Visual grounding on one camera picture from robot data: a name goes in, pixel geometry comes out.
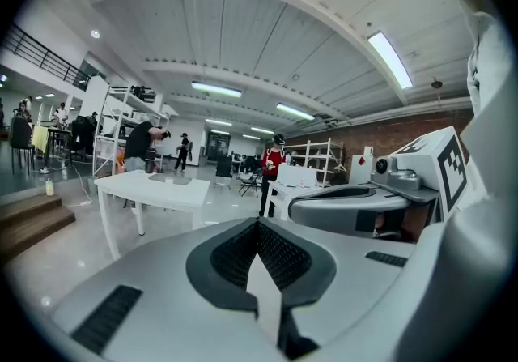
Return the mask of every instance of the white shelving unit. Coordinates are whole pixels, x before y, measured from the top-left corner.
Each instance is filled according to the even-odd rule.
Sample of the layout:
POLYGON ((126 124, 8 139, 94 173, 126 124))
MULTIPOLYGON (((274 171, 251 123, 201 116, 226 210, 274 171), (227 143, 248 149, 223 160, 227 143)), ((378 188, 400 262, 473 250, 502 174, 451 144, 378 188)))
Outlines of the white shelving unit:
POLYGON ((334 142, 329 138, 327 142, 312 143, 308 140, 303 145, 288 145, 284 149, 291 149, 291 151, 304 151, 304 155, 292 155, 294 159, 304 159, 304 167, 309 167, 311 160, 316 160, 316 170, 324 173, 321 186, 325 187, 328 173, 334 173, 333 169, 342 162, 343 156, 343 142, 334 142), (325 161, 324 167, 321 168, 321 162, 325 161))
MULTIPOLYGON (((91 168, 93 176, 95 176, 109 161, 112 161, 112 175, 115 175, 115 170, 117 166, 117 149, 119 147, 124 147, 126 143, 126 140, 124 138, 118 137, 121 131, 121 126, 133 128, 136 125, 139 125, 143 122, 143 120, 139 121, 134 117, 135 113, 147 114, 149 116, 149 121, 153 123, 155 126, 158 126, 161 120, 167 120, 166 129, 169 126, 169 116, 167 114, 157 112, 148 103, 140 100, 139 98, 131 94, 131 86, 117 86, 108 88, 106 96, 104 97, 104 103, 100 117, 114 120, 116 122, 116 125, 113 129, 113 137, 109 137, 103 136, 99 133, 101 121, 99 120, 97 122, 96 139, 94 141, 94 159, 92 161, 91 168), (117 109, 117 113, 115 113, 114 110, 110 107, 107 99, 108 96, 111 96, 122 103, 121 107, 117 109), (110 144, 112 144, 111 150, 106 150, 106 145, 110 144), (97 167, 97 160, 103 161, 99 167, 97 167)), ((160 157, 160 160, 157 163, 160 167, 162 167, 162 156, 160 157)))

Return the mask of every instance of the black railing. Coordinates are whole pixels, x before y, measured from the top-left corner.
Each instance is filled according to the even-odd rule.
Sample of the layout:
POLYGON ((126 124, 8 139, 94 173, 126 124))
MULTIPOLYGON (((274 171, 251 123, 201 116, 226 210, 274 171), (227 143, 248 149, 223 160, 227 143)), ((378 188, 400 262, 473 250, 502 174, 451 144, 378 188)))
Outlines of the black railing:
POLYGON ((90 76, 75 68, 63 58, 28 35, 23 29, 12 24, 2 42, 2 46, 13 54, 39 66, 63 81, 86 90, 90 76))

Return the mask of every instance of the wooden step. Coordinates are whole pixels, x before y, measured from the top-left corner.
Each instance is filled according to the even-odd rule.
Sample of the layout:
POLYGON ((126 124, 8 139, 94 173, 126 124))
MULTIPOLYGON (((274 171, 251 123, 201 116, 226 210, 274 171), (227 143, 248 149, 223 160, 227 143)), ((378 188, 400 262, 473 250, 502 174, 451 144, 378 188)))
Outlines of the wooden step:
POLYGON ((0 257, 7 262, 75 221, 74 212, 59 206, 24 219, 0 232, 0 257))
POLYGON ((22 199, 7 205, 0 206, 0 228, 5 228, 24 219, 38 216, 43 212, 60 207, 61 199, 53 195, 48 197, 45 194, 22 199))

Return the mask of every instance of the man in black shirt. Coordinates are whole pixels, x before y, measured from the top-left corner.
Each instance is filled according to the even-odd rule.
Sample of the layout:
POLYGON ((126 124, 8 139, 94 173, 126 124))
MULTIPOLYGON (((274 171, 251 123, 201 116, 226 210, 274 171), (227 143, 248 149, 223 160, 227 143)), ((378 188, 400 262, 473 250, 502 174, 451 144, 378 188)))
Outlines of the man in black shirt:
POLYGON ((146 151, 155 140, 163 140, 170 136, 169 132, 154 127, 145 121, 135 127, 126 139, 124 165, 127 172, 144 170, 146 167, 146 151))
POLYGON ((178 170, 178 167, 180 166, 181 162, 181 170, 185 171, 185 163, 187 161, 187 155, 189 154, 189 151, 191 150, 191 141, 189 139, 189 136, 186 133, 183 133, 181 135, 181 146, 179 146, 176 151, 180 150, 180 154, 178 155, 178 160, 176 161, 175 170, 178 170))

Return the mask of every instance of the ceiling light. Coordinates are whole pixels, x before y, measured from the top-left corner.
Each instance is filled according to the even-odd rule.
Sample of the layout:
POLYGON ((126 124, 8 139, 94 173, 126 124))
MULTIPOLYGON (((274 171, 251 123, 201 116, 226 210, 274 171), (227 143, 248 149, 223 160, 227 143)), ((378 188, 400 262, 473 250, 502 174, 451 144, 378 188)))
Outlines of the ceiling light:
POLYGON ((218 94, 224 94, 225 96, 230 97, 241 97, 241 92, 239 90, 232 90, 231 88, 211 86, 209 84, 195 82, 192 82, 191 85, 195 90, 201 90, 202 92, 213 92, 218 94))
POLYGON ((392 74, 396 77, 399 86, 403 89, 412 87, 412 80, 410 80, 410 77, 406 72, 406 68, 403 66, 403 62, 394 48, 390 45, 389 40, 387 40, 384 33, 378 32, 373 36, 369 36, 368 40, 376 49, 378 54, 383 58, 388 68, 392 71, 392 74))
POLYGON ((258 127, 250 127, 250 130, 254 130, 256 132, 266 133, 266 134, 275 134, 275 132, 273 132, 271 130, 259 129, 258 127))
POLYGON ((301 112, 300 110, 293 109, 292 107, 288 107, 284 104, 280 104, 280 103, 277 104, 277 109, 282 110, 283 112, 287 112, 287 113, 302 117, 303 119, 306 119, 306 120, 315 120, 315 117, 312 116, 311 114, 301 112))
POLYGON ((226 121, 210 120, 210 119, 205 119, 205 121, 207 123, 214 123, 215 125, 222 125, 222 126, 232 127, 232 124, 231 123, 227 123, 226 121))

